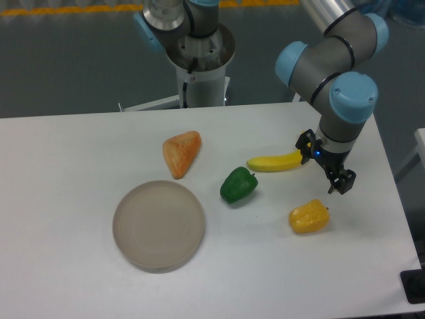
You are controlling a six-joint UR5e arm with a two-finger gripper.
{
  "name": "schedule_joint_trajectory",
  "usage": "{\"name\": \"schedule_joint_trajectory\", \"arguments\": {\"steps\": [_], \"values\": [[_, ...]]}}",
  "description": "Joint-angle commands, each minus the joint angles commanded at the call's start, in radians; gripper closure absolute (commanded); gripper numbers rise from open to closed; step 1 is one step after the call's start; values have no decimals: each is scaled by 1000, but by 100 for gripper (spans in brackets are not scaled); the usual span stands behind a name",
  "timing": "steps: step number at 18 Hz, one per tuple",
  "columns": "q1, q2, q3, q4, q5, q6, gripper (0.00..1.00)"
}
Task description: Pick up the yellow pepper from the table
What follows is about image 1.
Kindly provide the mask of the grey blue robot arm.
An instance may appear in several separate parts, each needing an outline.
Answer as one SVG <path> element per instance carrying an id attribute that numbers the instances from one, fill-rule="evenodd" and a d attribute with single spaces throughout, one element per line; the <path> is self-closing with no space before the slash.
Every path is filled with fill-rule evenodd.
<path id="1" fill-rule="evenodd" d="M 275 72 L 321 116 L 318 128 L 296 142 L 301 162 L 316 161 L 330 191 L 343 194 L 356 178 L 345 160 L 379 97 L 375 82 L 354 68 L 384 48 L 388 27 L 350 1 L 303 1 L 302 6 L 323 40 L 313 47 L 290 43 L 279 54 Z M 225 70 L 235 42 L 218 20 L 217 1 L 144 1 L 133 21 L 145 43 L 165 51 L 175 67 L 182 108 L 224 105 Z"/>

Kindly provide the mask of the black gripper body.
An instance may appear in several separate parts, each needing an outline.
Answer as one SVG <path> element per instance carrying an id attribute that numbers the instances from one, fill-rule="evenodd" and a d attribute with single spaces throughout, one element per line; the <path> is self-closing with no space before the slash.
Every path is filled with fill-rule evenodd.
<path id="1" fill-rule="evenodd" d="M 336 142 L 324 136 L 312 145 L 313 159 L 326 171 L 327 175 L 337 175 L 351 152 L 351 142 Z"/>

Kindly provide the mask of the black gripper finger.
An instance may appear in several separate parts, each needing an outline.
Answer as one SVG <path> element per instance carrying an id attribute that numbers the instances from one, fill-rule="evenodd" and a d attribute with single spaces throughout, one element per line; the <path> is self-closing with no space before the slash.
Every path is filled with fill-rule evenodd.
<path id="1" fill-rule="evenodd" d="M 296 142 L 296 148 L 299 150 L 301 155 L 301 164 L 306 164 L 310 159 L 313 158 L 312 147 L 315 144 L 315 133 L 312 129 L 304 131 Z"/>
<path id="2" fill-rule="evenodd" d="M 334 191 L 343 195 L 348 192 L 356 179 L 357 174 L 350 169 L 340 169 L 339 171 L 329 171 L 327 178 L 331 184 L 328 190 L 328 194 L 332 194 Z"/>

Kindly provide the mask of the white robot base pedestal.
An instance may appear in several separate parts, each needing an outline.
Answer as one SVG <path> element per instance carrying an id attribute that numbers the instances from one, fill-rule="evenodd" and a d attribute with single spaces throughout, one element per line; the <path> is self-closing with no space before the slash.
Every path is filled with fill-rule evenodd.
<path id="1" fill-rule="evenodd" d="M 203 39 L 185 36 L 165 52 L 175 67 L 178 94 L 124 108 L 124 112 L 225 105 L 230 81 L 226 68 L 235 52 L 235 40 L 227 27 L 220 23 Z"/>

